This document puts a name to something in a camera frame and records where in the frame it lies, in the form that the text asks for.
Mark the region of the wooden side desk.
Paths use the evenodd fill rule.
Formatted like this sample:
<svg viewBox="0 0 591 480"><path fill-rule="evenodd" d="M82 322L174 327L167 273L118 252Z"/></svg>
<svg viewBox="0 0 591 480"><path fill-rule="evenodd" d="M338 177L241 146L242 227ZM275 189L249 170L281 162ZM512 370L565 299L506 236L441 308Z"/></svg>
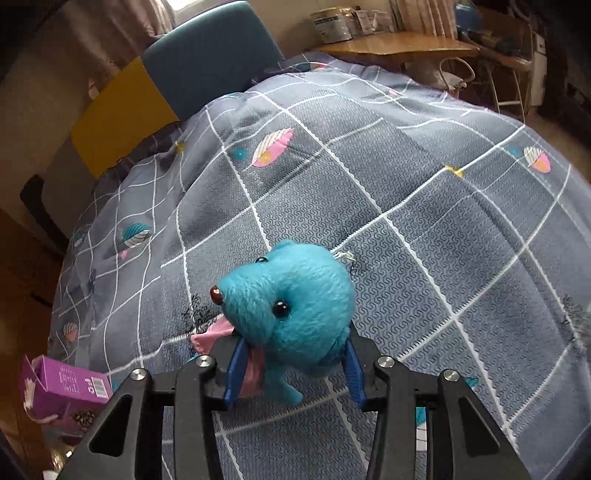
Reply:
<svg viewBox="0 0 591 480"><path fill-rule="evenodd" d="M532 70L531 60L501 55L472 40L463 42L415 32L363 36L324 45L318 48L318 51L342 60L383 67L401 66L414 61L440 61L452 57L483 57L520 73L529 73Z"/></svg>

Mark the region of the ornate gold tissue box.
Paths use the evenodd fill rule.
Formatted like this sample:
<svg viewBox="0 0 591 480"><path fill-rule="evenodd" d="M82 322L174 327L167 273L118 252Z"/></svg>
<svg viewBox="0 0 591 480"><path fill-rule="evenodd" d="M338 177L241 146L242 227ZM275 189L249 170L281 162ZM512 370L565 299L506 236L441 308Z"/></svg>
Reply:
<svg viewBox="0 0 591 480"><path fill-rule="evenodd" d="M51 461L51 468L43 472L44 479L58 477L96 418L97 414L92 410L78 410L63 418L53 414L40 420Z"/></svg>

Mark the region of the teal plush toy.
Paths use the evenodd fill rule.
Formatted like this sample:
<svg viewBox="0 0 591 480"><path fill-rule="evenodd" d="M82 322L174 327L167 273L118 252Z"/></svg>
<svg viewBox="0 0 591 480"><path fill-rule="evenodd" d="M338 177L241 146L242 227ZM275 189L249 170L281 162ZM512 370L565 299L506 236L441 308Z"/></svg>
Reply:
<svg viewBox="0 0 591 480"><path fill-rule="evenodd" d="M344 263L322 246L283 240L255 262L233 269L211 288L221 312L190 341L199 354L238 334L252 354L240 394L266 394L294 406L303 393L288 369L328 375L342 361L355 313L356 291Z"/></svg>

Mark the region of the tin can on desk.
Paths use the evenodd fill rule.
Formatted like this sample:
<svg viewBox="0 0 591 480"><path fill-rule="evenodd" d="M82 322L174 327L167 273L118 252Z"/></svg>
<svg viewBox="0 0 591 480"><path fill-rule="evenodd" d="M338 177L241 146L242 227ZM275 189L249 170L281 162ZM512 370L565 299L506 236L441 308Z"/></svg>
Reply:
<svg viewBox="0 0 591 480"><path fill-rule="evenodd" d="M334 44L353 39L341 7L324 9L312 13L310 17L324 44Z"/></svg>

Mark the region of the purple cardboard box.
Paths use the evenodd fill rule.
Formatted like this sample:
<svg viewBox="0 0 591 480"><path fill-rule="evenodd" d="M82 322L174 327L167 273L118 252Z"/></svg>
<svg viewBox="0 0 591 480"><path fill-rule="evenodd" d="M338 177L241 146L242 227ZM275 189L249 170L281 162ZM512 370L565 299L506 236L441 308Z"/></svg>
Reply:
<svg viewBox="0 0 591 480"><path fill-rule="evenodd" d="M41 355L32 360L24 358L20 393L23 410L31 420L87 429L113 390L105 374Z"/></svg>

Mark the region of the grey grid patterned quilt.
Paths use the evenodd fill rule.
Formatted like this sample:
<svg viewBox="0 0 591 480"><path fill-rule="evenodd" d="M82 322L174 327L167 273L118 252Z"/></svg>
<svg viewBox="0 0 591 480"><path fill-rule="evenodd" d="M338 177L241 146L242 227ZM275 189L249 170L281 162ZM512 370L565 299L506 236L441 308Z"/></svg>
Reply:
<svg viewBox="0 0 591 480"><path fill-rule="evenodd" d="M176 369L211 286L283 239L351 253L360 334L458 370L533 478L589 459L589 183L514 118L325 54L125 149L73 228L49 355Z"/></svg>

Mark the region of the pink floral curtain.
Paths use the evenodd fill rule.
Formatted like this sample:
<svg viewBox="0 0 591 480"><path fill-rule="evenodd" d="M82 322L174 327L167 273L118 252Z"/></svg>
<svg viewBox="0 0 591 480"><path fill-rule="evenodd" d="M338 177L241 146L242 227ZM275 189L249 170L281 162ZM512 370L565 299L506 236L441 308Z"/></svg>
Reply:
<svg viewBox="0 0 591 480"><path fill-rule="evenodd" d="M85 75L98 90L176 27L166 1L68 1L59 14Z"/></svg>

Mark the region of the grey yellow blue headboard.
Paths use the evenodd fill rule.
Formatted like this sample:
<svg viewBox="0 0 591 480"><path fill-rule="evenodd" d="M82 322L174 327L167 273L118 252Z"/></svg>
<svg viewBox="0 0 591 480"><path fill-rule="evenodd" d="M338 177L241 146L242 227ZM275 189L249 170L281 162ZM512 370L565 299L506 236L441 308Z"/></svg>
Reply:
<svg viewBox="0 0 591 480"><path fill-rule="evenodd" d="M224 94L244 91L283 58L245 1L207 9L132 60L93 100L21 200L61 251L103 172L146 137Z"/></svg>

